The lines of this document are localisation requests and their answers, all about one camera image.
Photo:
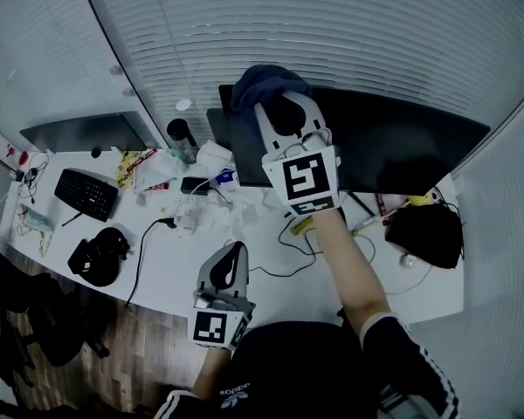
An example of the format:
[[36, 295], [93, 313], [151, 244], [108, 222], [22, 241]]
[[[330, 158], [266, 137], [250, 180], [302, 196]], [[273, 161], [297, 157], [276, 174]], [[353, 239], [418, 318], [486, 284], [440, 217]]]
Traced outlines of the black power adapter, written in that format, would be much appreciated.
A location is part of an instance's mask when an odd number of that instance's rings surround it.
[[186, 176], [182, 179], [180, 190], [185, 195], [207, 196], [210, 191], [210, 180]]

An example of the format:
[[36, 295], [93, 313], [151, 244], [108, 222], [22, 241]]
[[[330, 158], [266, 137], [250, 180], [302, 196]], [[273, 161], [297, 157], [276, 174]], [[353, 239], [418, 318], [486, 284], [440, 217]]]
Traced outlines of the black keyboard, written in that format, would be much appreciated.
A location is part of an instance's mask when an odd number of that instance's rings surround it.
[[118, 189], [95, 177], [73, 169], [64, 169], [54, 195], [82, 215], [106, 222], [118, 195]]

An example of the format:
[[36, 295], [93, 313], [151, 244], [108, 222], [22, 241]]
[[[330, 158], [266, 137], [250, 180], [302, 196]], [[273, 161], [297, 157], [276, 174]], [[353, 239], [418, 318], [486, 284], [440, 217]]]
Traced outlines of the grey-blue cloth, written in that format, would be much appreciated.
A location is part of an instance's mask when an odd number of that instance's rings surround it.
[[231, 111], [241, 116], [255, 138], [262, 140], [254, 107], [285, 91], [313, 98], [312, 87], [297, 73], [279, 65], [254, 65], [245, 71], [232, 88]]

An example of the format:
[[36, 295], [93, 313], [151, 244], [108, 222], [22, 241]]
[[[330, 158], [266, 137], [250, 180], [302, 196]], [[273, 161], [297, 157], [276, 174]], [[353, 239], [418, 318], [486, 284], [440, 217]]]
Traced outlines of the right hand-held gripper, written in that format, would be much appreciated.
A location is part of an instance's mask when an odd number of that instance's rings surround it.
[[[296, 216], [339, 208], [337, 168], [341, 159], [332, 133], [318, 131], [327, 127], [318, 104], [305, 94], [284, 92], [257, 103], [254, 113], [266, 151], [285, 148], [262, 160], [262, 169], [280, 201]], [[292, 144], [298, 138], [303, 139]]]

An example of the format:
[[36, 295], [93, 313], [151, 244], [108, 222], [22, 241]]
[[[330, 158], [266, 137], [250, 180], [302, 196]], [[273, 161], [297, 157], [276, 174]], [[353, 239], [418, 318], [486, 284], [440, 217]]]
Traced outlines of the black bag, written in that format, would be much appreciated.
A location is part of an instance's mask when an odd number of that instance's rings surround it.
[[385, 240], [442, 269], [457, 267], [464, 245], [459, 216], [438, 204], [398, 210], [392, 216]]

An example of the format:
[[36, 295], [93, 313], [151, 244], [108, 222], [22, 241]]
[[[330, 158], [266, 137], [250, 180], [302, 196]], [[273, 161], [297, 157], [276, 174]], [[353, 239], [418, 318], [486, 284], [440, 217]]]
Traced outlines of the black wheeled chair base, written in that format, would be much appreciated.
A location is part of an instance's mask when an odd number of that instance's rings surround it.
[[0, 333], [0, 379], [12, 389], [17, 400], [20, 399], [18, 380], [26, 387], [33, 388], [28, 370], [34, 369], [24, 337], [17, 328], [9, 327]]

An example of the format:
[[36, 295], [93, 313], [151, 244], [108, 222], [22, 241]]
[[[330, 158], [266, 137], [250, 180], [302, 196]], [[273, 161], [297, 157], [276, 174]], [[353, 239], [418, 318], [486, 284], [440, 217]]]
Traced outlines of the person's left forearm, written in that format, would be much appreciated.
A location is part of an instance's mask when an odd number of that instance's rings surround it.
[[205, 401], [211, 399], [217, 392], [219, 379], [228, 367], [231, 356], [229, 349], [210, 347], [191, 392]]

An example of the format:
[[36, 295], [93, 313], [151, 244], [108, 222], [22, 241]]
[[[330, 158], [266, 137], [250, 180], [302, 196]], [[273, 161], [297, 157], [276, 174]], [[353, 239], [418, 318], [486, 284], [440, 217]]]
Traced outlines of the black-capped clear water bottle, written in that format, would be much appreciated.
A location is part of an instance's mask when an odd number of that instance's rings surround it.
[[186, 120], [173, 119], [167, 125], [166, 131], [179, 157], [187, 164], [194, 164], [199, 147]]

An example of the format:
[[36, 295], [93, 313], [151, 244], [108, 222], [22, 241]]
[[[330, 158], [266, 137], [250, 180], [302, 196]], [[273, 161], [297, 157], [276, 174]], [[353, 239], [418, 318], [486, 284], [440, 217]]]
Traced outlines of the grey side monitor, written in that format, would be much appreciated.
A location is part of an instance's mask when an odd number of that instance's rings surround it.
[[28, 127], [19, 133], [35, 148], [54, 153], [143, 151], [147, 148], [128, 120], [128, 113], [106, 113]]

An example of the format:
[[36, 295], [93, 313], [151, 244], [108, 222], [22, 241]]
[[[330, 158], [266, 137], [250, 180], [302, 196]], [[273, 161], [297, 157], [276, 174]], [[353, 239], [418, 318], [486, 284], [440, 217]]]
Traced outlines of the large black monitor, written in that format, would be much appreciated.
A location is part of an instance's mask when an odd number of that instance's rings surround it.
[[[243, 186], [272, 188], [262, 169], [267, 152], [231, 111], [230, 85], [219, 95], [230, 125], [232, 153]], [[341, 164], [339, 192], [423, 196], [489, 134], [488, 126], [428, 106], [370, 93], [315, 87], [313, 98]]]

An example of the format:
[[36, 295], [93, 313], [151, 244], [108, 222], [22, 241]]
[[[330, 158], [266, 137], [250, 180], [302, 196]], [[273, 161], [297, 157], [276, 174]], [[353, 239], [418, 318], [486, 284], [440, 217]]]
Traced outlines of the slim red packet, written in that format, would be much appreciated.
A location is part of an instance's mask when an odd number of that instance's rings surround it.
[[381, 194], [375, 193], [376, 204], [379, 209], [379, 215], [382, 219], [383, 226], [390, 225], [390, 213], [386, 209], [386, 205]]

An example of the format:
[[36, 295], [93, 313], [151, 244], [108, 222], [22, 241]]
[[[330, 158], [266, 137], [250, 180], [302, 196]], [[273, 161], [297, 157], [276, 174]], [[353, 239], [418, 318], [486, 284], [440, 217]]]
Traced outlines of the slim yellow packet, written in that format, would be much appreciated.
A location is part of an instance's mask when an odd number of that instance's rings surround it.
[[312, 216], [306, 217], [305, 219], [298, 221], [294, 226], [290, 228], [290, 232], [294, 236], [298, 236], [302, 232], [308, 229], [313, 224], [314, 220]]

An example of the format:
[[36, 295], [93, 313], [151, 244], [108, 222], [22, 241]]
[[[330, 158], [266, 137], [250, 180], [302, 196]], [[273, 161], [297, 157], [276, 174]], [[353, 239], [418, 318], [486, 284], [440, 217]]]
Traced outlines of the person's dark striped shirt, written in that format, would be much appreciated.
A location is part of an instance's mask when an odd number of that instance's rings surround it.
[[393, 314], [360, 335], [279, 322], [240, 341], [208, 400], [174, 390], [155, 419], [460, 419], [454, 387]]

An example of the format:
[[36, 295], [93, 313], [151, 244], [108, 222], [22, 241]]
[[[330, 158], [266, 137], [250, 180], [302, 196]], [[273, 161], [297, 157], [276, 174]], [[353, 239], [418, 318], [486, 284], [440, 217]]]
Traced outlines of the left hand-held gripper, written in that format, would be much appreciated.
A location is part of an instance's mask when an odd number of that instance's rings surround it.
[[201, 291], [194, 292], [188, 317], [192, 342], [202, 347], [236, 350], [256, 306], [245, 298], [248, 272], [248, 250], [240, 241], [227, 244], [204, 262], [198, 275]]

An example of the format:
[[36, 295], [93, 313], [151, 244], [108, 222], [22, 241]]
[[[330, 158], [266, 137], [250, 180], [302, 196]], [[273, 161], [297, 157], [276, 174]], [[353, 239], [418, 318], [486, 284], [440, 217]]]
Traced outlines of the yellow snack packet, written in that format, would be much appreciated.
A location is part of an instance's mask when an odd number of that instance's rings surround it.
[[126, 151], [115, 170], [115, 182], [119, 189], [131, 189], [134, 186], [134, 170], [131, 167], [142, 157], [142, 151]]

